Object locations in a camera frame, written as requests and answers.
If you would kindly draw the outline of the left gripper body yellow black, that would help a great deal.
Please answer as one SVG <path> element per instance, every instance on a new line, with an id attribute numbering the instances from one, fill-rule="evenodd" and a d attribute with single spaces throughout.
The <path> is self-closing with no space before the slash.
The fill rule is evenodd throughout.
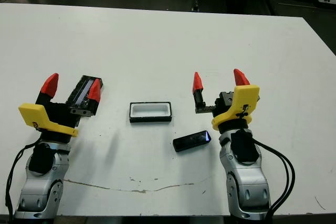
<path id="1" fill-rule="evenodd" d="M 92 116 L 89 111 L 72 109 L 65 103 L 23 103 L 18 109 L 26 125 L 41 133 L 42 140 L 59 143 L 68 143 L 77 137 L 80 119 Z"/>

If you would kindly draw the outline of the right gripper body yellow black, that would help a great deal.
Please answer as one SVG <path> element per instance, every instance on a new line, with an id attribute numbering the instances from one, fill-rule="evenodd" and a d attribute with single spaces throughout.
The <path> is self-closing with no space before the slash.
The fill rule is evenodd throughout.
<path id="1" fill-rule="evenodd" d="M 220 93 L 215 104 L 207 106 L 202 96 L 203 86 L 196 84 L 195 113 L 211 113 L 212 127 L 220 132 L 247 128 L 259 100 L 259 90 L 256 85 L 236 86 L 233 92 Z"/>

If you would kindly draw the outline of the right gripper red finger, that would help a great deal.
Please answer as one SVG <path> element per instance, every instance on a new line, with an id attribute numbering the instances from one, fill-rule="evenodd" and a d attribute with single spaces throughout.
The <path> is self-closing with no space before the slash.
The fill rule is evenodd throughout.
<path id="1" fill-rule="evenodd" d="M 195 72 L 194 73 L 192 93 L 193 93 L 194 102 L 195 102 L 196 105 L 205 105 L 205 102 L 204 102 L 203 96 L 202 96 L 202 91 L 203 91 L 202 80 L 201 80 L 198 72 Z"/>
<path id="2" fill-rule="evenodd" d="M 239 69 L 234 69 L 234 78 L 236 86 L 247 86 L 250 85 L 249 80 L 246 78 L 245 74 Z"/>

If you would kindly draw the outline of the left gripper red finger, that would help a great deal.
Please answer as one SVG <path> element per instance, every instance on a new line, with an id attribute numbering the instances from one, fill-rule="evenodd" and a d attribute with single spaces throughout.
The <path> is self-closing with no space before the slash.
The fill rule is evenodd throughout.
<path id="1" fill-rule="evenodd" d="M 40 89 L 36 104 L 48 104 L 54 98 L 58 87 L 59 74 L 54 73 L 44 82 Z"/>
<path id="2" fill-rule="evenodd" d="M 88 93 L 88 110 L 97 111 L 101 99 L 101 82 L 96 79 L 90 87 Z"/>

